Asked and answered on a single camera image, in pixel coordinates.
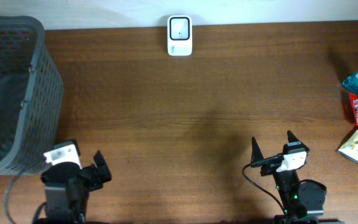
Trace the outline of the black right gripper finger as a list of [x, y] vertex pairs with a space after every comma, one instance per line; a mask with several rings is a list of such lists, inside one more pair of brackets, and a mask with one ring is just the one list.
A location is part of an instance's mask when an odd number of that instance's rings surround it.
[[287, 131], [288, 146], [304, 146], [304, 144], [290, 131]]
[[259, 162], [264, 159], [263, 154], [260, 150], [259, 145], [257, 144], [257, 140], [255, 137], [252, 137], [252, 155], [251, 155], [251, 162]]

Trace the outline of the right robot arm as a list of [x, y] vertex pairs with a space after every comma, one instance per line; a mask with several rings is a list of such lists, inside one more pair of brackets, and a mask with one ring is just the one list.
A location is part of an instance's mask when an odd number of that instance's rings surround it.
[[[340, 220], [321, 220], [324, 214], [327, 187], [315, 180], [299, 179], [297, 170], [306, 165], [310, 149], [291, 131], [287, 131], [288, 142], [275, 156], [264, 157], [255, 137], [252, 138], [250, 163], [242, 168], [242, 175], [253, 186], [272, 197], [282, 210], [281, 215], [273, 218], [274, 223], [341, 223]], [[256, 184], [246, 175], [246, 169], [259, 168], [262, 177], [271, 175], [279, 197]]]

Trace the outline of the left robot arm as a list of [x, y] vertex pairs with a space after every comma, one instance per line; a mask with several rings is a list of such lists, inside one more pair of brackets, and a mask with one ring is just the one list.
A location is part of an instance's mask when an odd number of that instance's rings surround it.
[[103, 188], [112, 174], [101, 151], [94, 162], [83, 167], [75, 139], [57, 144], [44, 153], [50, 168], [41, 174], [46, 201], [33, 216], [32, 223], [86, 223], [86, 211], [91, 192]]

